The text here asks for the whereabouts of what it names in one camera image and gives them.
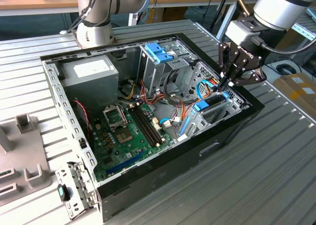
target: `cardboard box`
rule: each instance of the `cardboard box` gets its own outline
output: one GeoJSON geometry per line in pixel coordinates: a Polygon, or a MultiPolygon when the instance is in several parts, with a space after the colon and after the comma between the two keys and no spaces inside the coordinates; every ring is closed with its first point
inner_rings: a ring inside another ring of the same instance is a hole
{"type": "Polygon", "coordinates": [[[316,119],[316,83],[304,73],[285,75],[273,85],[308,115],[316,119]]]}

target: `ram slot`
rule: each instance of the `ram slot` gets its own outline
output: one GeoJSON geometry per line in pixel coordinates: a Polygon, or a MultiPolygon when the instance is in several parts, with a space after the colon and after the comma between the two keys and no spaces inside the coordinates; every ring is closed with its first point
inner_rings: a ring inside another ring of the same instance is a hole
{"type": "Polygon", "coordinates": [[[141,109],[131,109],[130,114],[152,147],[155,147],[157,143],[162,143],[160,136],[148,122],[141,109]]]}

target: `wooden table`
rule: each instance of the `wooden table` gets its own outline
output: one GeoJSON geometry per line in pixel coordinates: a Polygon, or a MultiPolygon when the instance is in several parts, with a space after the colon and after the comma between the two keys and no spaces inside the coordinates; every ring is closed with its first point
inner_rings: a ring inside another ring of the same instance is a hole
{"type": "MultiPolygon", "coordinates": [[[[208,5],[209,0],[157,0],[157,7],[198,6],[208,5]]],[[[221,0],[212,0],[212,5],[218,5],[221,0]]],[[[245,0],[255,3],[257,0],[245,0]]],[[[227,4],[236,0],[227,0],[227,4]]],[[[151,0],[149,8],[154,6],[151,0]]],[[[78,12],[77,0],[0,0],[0,16],[32,15],[49,13],[78,12]]]]}

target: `green circuit board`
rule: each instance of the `green circuit board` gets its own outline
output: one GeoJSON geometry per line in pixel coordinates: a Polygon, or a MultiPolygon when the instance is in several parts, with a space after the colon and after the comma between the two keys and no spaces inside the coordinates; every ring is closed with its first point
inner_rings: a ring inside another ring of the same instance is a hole
{"type": "MultiPolygon", "coordinates": [[[[139,108],[148,122],[154,126],[152,123],[154,115],[149,106],[142,104],[139,108]]],[[[122,171],[123,168],[130,167],[174,143],[173,138],[167,132],[161,133],[154,129],[160,138],[164,138],[164,142],[159,146],[150,145],[139,125],[130,115],[129,110],[125,108],[122,111],[128,121],[127,127],[116,128],[114,132],[110,130],[103,114],[90,121],[93,127],[93,138],[91,139],[94,146],[93,153],[98,162],[94,169],[97,181],[102,181],[122,171]]]]}

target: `yellow wire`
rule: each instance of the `yellow wire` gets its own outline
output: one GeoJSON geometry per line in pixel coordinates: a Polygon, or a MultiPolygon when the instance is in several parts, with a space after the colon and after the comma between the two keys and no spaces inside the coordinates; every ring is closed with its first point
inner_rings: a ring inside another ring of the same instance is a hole
{"type": "Polygon", "coordinates": [[[130,92],[128,97],[125,97],[125,99],[131,99],[133,97],[133,95],[134,95],[134,88],[135,88],[135,84],[133,84],[132,91],[130,92]]]}

